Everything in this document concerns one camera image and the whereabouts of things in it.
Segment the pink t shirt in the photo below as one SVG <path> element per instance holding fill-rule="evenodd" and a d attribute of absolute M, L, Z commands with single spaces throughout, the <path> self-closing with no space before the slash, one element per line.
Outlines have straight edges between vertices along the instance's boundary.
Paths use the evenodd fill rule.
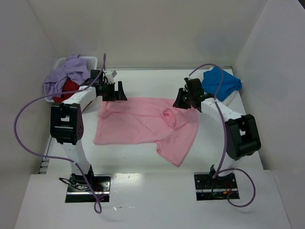
<path fill-rule="evenodd" d="M 156 152 L 179 167 L 194 143 L 199 123 L 195 109 L 175 108 L 173 103 L 173 99 L 140 97 L 101 102 L 94 143 L 155 143 Z"/>

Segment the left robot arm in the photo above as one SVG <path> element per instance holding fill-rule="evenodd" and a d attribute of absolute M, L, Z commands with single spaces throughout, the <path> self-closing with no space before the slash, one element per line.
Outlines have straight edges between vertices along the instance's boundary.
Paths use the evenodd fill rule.
<path fill-rule="evenodd" d="M 64 149 L 71 165 L 71 178 L 74 182 L 84 182 L 94 177 L 82 146 L 84 125 L 82 111 L 98 96 L 103 101 L 126 101 L 122 82 L 114 81 L 116 71 L 91 70 L 91 76 L 74 93 L 62 103 L 51 106 L 51 136 Z"/>

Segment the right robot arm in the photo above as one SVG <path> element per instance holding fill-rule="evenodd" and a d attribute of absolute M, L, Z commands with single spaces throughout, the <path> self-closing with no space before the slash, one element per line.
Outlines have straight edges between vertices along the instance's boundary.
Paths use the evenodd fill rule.
<path fill-rule="evenodd" d="M 255 117 L 235 112 L 218 102 L 212 94 L 205 94 L 198 78 L 184 80 L 185 86 L 179 89 L 173 107 L 194 108 L 223 126 L 224 150 L 220 161 L 212 166 L 211 174 L 213 179 L 224 177 L 235 170 L 236 161 L 261 148 Z"/>

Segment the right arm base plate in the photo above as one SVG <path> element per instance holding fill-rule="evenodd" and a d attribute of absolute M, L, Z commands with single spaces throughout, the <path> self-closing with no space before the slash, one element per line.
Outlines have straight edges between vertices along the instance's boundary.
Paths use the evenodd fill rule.
<path fill-rule="evenodd" d="M 197 201 L 240 198 L 233 173 L 216 179 L 209 173 L 194 173 L 194 183 Z"/>

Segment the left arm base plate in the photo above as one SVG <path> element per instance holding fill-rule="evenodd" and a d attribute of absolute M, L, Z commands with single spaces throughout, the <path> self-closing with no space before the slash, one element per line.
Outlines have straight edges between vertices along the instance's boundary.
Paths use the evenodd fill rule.
<path fill-rule="evenodd" d="M 91 177 L 87 177 L 87 180 L 89 181 L 91 188 L 100 202 L 109 202 L 111 176 L 93 175 Z M 68 186 L 65 199 L 66 203 L 93 203 L 96 201 L 83 176 L 72 174 L 70 178 L 60 177 L 59 181 Z"/>

